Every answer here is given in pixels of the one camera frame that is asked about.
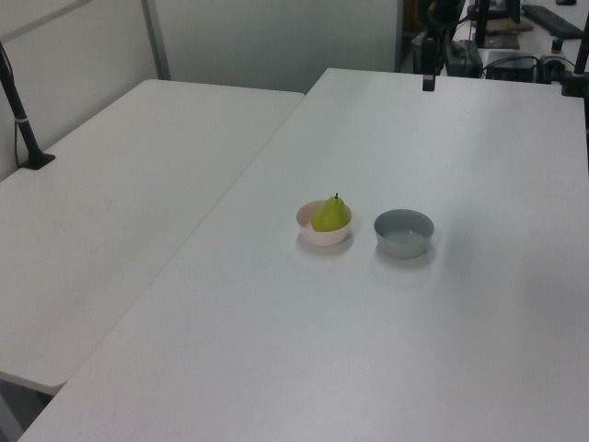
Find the pear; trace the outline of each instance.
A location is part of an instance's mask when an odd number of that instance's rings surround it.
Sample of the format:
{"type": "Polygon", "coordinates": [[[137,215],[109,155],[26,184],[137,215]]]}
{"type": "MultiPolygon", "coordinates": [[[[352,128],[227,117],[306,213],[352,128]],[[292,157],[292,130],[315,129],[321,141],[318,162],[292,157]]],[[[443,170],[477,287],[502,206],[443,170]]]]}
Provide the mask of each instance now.
{"type": "Polygon", "coordinates": [[[350,216],[346,212],[346,206],[336,193],[317,210],[311,226],[316,232],[331,232],[346,226],[349,222],[350,216]]]}

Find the white wall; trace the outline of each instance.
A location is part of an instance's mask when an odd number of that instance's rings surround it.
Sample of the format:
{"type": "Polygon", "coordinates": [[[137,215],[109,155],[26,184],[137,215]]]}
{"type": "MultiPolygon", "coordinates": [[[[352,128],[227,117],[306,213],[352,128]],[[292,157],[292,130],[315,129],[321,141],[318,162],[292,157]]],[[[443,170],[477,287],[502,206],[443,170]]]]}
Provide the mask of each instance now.
{"type": "Polygon", "coordinates": [[[328,67],[395,69],[402,0],[152,4],[174,80],[307,93],[328,67]]]}
{"type": "MultiPolygon", "coordinates": [[[[42,150],[141,81],[156,78],[141,0],[93,0],[4,46],[42,150]]],[[[14,120],[0,91],[2,180],[16,166],[14,120]]],[[[23,161],[20,136],[19,144],[23,161]]]]}

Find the cable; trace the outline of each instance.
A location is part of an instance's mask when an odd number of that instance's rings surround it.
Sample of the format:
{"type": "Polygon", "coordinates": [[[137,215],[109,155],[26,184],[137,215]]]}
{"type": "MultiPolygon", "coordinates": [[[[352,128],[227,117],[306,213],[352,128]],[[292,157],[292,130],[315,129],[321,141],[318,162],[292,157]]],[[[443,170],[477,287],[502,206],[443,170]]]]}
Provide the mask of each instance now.
{"type": "MultiPolygon", "coordinates": [[[[6,54],[6,51],[4,50],[4,46],[2,46],[1,42],[0,42],[0,53],[2,54],[2,57],[4,58],[6,65],[8,66],[8,70],[10,71],[10,78],[12,79],[12,82],[14,83],[15,74],[14,74],[14,71],[12,70],[12,64],[10,64],[10,59],[8,58],[8,55],[6,54]]],[[[16,121],[15,121],[15,161],[17,162],[17,168],[20,169],[20,163],[18,162],[18,124],[16,121]]]]}
{"type": "Polygon", "coordinates": [[[0,42],[0,52],[2,53],[2,58],[5,59],[6,64],[8,65],[8,70],[10,71],[10,77],[12,78],[12,81],[15,81],[15,74],[12,71],[12,64],[10,64],[10,59],[4,50],[4,46],[2,46],[2,42],[0,42]]]}
{"type": "Polygon", "coordinates": [[[15,122],[15,161],[17,162],[17,168],[20,169],[20,163],[18,162],[18,151],[17,151],[17,138],[18,138],[18,124],[15,122]]]}
{"type": "Polygon", "coordinates": [[[571,60],[567,60],[564,57],[559,57],[558,55],[547,55],[546,57],[542,57],[542,59],[544,59],[544,58],[549,58],[550,60],[554,60],[554,59],[561,60],[563,62],[567,62],[572,67],[574,67],[574,63],[571,60]]]}
{"type": "Polygon", "coordinates": [[[489,64],[487,64],[485,67],[482,68],[482,72],[484,73],[488,68],[490,67],[494,67],[498,64],[504,64],[507,62],[511,62],[513,60],[525,60],[525,59],[534,59],[536,60],[536,65],[539,63],[539,59],[537,57],[535,57],[534,55],[519,55],[519,56],[514,56],[514,57],[505,57],[505,58],[500,58],[499,60],[495,60],[494,62],[491,62],[489,64]]]}

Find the gray bowl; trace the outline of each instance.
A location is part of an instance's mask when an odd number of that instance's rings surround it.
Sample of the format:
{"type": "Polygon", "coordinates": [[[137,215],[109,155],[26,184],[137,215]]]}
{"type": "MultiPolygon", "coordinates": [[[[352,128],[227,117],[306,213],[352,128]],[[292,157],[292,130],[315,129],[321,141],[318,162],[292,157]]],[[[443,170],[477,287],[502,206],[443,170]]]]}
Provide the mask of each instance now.
{"type": "Polygon", "coordinates": [[[389,210],[376,219],[375,231],[384,252],[396,258],[413,258],[427,250],[433,222],[414,210],[389,210]]]}

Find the table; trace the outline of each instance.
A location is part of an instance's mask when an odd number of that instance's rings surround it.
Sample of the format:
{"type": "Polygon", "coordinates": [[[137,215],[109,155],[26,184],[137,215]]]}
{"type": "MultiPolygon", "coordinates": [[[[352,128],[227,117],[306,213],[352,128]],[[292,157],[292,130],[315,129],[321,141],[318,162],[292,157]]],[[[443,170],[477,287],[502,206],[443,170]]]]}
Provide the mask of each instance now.
{"type": "MultiPolygon", "coordinates": [[[[577,4],[573,6],[558,6],[555,4],[554,0],[528,0],[526,1],[527,4],[530,5],[543,5],[546,8],[550,9],[551,11],[555,12],[559,16],[563,17],[573,25],[575,25],[579,29],[584,29],[585,21],[587,19],[587,12],[589,11],[589,2],[587,0],[577,0],[577,4]]],[[[469,6],[469,2],[465,3],[462,17],[466,15],[467,7],[469,6]]],[[[544,52],[549,52],[552,46],[552,41],[555,39],[554,36],[551,36],[550,33],[542,28],[537,23],[529,20],[527,17],[524,16],[522,13],[522,20],[530,22],[534,29],[531,31],[521,32],[519,34],[519,50],[509,50],[509,49],[483,49],[479,50],[480,57],[482,58],[483,64],[487,63],[487,59],[489,57],[490,51],[507,51],[507,52],[530,52],[536,57],[541,57],[544,52]]],[[[456,34],[454,36],[454,40],[468,40],[468,32],[469,32],[469,23],[465,24],[461,28],[456,30],[456,34]]],[[[472,36],[471,39],[474,40],[475,29],[472,29],[472,36]]],[[[567,59],[571,62],[575,63],[577,59],[577,52],[579,51],[579,45],[581,44],[581,40],[565,40],[562,44],[562,50],[566,55],[567,59]]]]}
{"type": "Polygon", "coordinates": [[[150,80],[0,183],[0,378],[55,394],[301,99],[150,80]]]}
{"type": "Polygon", "coordinates": [[[421,89],[329,69],[22,442],[583,440],[583,102],[421,89]],[[353,234],[307,246],[297,209],[335,192],[353,234]],[[376,247],[397,207],[427,254],[376,247]]]}

